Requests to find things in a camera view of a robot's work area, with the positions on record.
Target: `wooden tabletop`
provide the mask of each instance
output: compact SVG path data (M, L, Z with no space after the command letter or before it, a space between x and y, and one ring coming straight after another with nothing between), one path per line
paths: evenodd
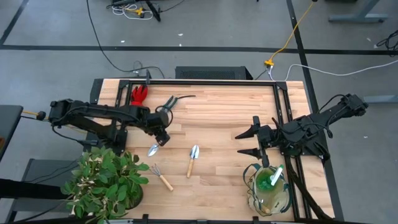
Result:
M104 80L98 104L114 105L118 83L118 79ZM309 114L303 83L287 82L287 86L293 117ZM156 163L174 191L169 191L153 173L144 172L143 176L149 179L149 183L142 186L144 198L126 218L142 218L143 214L149 214L150 219L252 220L253 216L258 216L260 220L294 220L291 208L286 213L270 217L261 217L249 208L248 188L242 173L249 164L261 162L236 152L258 147L256 138L234 139L250 127L253 116L259 116L262 125L275 128L271 120L277 117L272 87L149 85L144 105L154 111L172 95L196 97L181 99L173 107L174 120L167 128L170 141L154 156L147 157L148 149L156 143L154 137L129 127L126 149L137 154L141 162L150 166ZM284 108L283 96L279 95ZM199 145L200 154L188 179L189 153L195 144ZM267 149L267 154L272 166L284 164L277 149ZM302 164L308 191L325 213L334 217L321 160L315 156L302 156ZM254 170L248 172L248 176L253 173ZM301 194L298 189L296 192L300 214L304 217Z

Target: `glove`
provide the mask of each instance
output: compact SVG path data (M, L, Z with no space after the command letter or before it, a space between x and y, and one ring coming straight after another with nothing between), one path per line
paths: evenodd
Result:
M139 87L136 86L131 93L131 105L143 106L142 102L147 98L147 95L147 85L140 85Z

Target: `wooden handle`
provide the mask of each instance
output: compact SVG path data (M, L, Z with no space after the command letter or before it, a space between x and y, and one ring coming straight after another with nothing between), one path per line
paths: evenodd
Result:
M189 161L189 167L188 167L188 172L187 172L187 178L189 178L189 177L191 176L192 167L193 167L193 159L191 159L191 161Z
M171 184L166 180L166 178L164 178L163 175L160 175L159 177L163 180L163 183L167 186L167 188L168 188L170 191L173 191L173 190L174 190L174 188L173 188L173 187L171 186Z

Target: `gray floor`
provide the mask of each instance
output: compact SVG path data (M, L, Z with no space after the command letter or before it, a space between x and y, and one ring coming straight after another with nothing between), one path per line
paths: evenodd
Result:
M179 0L159 1L163 8ZM22 1L0 0L0 32ZM130 21L106 10L108 1L90 1L94 23L103 45L120 46L227 46L281 47L292 31L285 1L238 0L194 1L162 15L157 21ZM293 0L301 16L309 1ZM337 4L319 0L300 26L306 49L372 50L375 43L398 27L397 1L381 1L374 12L389 13L383 24L330 24L329 14L354 12L358 4ZM7 45L96 45L84 1L30 0L6 41ZM295 40L289 48L296 48ZM271 54L250 52L108 52L119 67L160 67L174 77L179 65L247 66L256 77ZM391 62L388 56L307 55L308 64L322 70L345 73ZM289 65L300 63L297 54L279 54L274 59L275 79L283 79ZM320 105L337 93L366 95L396 94L397 65L370 70L349 77L311 72ZM160 77L156 71L154 77ZM88 100L94 78L123 77L97 51L0 50L0 103L19 104L30 111L49 111L52 100ZM268 80L263 75L260 79ZM293 68L289 80L303 80L301 68ZM328 140L335 178L345 219L366 223L394 223L398 220L396 186L398 151L396 139L398 105L371 105L365 116L333 124L334 138ZM65 134L84 136L70 130ZM20 180L27 161L70 159L81 153L75 142L55 136L47 123L21 120L5 157L0 177ZM10 200L0 200L0 222ZM53 213L51 217L62 214Z

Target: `plant pot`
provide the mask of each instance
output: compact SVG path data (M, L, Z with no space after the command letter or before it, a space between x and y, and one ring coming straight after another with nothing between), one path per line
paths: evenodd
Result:
M132 205L131 208L126 208L126 210L133 209L133 208L137 207L141 203L142 198L144 197L144 191L142 190L142 187L140 185L138 185L138 187L139 187L139 189L141 191L141 196L137 200L134 201L134 204Z

